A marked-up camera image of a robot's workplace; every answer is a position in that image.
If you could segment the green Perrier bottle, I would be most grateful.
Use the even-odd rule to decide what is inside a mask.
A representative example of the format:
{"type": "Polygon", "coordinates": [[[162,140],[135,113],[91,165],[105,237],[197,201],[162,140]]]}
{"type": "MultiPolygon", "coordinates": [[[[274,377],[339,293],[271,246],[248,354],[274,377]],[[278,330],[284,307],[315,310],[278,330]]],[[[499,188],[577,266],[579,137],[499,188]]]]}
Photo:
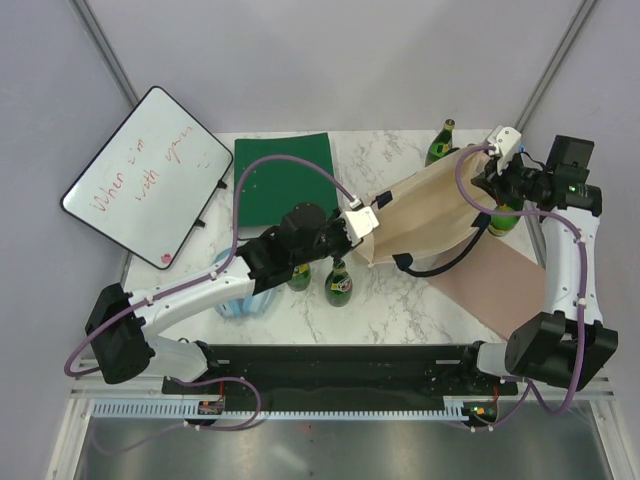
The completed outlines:
{"type": "Polygon", "coordinates": [[[311,270],[308,263],[296,266],[291,279],[287,282],[288,287],[294,292],[301,292],[308,288],[311,281],[311,270]]]}

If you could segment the green glass bottle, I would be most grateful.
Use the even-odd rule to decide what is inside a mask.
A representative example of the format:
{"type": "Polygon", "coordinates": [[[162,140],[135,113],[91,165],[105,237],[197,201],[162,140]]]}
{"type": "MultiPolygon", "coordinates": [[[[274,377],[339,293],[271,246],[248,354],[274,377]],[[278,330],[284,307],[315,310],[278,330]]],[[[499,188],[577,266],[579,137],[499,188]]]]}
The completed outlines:
{"type": "MultiPolygon", "coordinates": [[[[516,212],[521,211],[523,203],[521,201],[513,201],[497,206],[495,212],[516,212]]],[[[503,237],[510,233],[518,224],[520,220],[519,216],[500,216],[492,215],[490,224],[488,227],[489,232],[496,237],[503,237]]]]}
{"type": "Polygon", "coordinates": [[[452,149],[453,130],[456,122],[454,119],[446,119],[442,129],[428,147],[425,165],[429,166],[446,156],[452,149]]]}
{"type": "Polygon", "coordinates": [[[353,282],[342,259],[334,259],[324,283],[325,298],[333,307],[343,307],[351,299],[353,282]]]}

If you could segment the beige canvas tote bag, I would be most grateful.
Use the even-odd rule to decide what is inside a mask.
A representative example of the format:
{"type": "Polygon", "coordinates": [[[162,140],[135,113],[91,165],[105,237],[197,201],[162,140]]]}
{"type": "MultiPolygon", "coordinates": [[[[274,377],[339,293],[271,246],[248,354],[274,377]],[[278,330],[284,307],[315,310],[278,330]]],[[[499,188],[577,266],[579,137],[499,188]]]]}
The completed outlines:
{"type": "Polygon", "coordinates": [[[477,236],[490,216],[467,201],[458,187],[491,211],[495,201],[471,183],[489,160],[487,153],[466,147],[365,197],[379,226],[355,254],[371,267],[391,264],[404,254],[414,260],[434,259],[477,236]]]}

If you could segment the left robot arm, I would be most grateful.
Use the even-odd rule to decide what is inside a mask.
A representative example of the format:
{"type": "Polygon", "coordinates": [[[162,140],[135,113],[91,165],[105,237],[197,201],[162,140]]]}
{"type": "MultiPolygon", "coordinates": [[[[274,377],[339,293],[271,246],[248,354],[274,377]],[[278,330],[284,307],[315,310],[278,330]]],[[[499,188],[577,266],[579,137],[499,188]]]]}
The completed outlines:
{"type": "Polygon", "coordinates": [[[220,371],[205,345],[169,340],[162,332],[216,305],[284,284],[298,266],[340,259],[378,225],[369,206],[327,217],[320,207],[303,203],[225,261],[181,283],[137,292],[125,292],[120,284],[105,287],[85,327],[98,371],[108,384],[147,372],[177,378],[198,393],[211,392],[220,371]]]}

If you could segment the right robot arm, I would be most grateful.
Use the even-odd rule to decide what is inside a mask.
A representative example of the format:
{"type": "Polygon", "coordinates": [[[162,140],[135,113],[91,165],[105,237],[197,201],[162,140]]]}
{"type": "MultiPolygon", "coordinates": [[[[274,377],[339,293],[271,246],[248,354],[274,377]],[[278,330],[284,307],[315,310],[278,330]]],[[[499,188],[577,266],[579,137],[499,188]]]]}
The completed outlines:
{"type": "Polygon", "coordinates": [[[571,392],[582,390],[618,347],[603,325],[596,294],[594,251],[602,192],[587,182],[594,144],[558,135],[541,169],[519,152],[490,155],[471,183],[498,203],[525,200],[537,209],[545,241],[546,280],[541,311],[508,341],[480,343],[476,359],[458,368],[458,381],[477,394],[494,376],[536,380],[571,392]]]}

